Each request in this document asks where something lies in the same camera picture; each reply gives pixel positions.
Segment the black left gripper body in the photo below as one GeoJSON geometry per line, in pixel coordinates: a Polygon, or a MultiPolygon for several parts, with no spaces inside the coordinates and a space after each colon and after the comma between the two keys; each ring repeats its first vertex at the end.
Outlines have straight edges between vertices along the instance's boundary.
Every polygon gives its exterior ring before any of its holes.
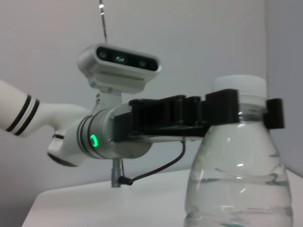
{"type": "Polygon", "coordinates": [[[135,99],[130,111],[114,117],[114,141],[126,142],[154,136],[204,137],[209,124],[203,119],[198,96],[135,99]]]}

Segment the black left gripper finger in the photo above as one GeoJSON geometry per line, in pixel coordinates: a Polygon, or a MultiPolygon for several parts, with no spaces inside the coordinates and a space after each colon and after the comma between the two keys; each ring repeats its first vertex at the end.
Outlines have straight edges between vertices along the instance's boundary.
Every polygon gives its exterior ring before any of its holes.
{"type": "Polygon", "coordinates": [[[225,89],[186,98],[186,125],[224,125],[239,122],[238,91],[225,89]]]}
{"type": "Polygon", "coordinates": [[[285,128],[282,99],[274,98],[267,100],[266,128],[268,130],[285,128]]]}

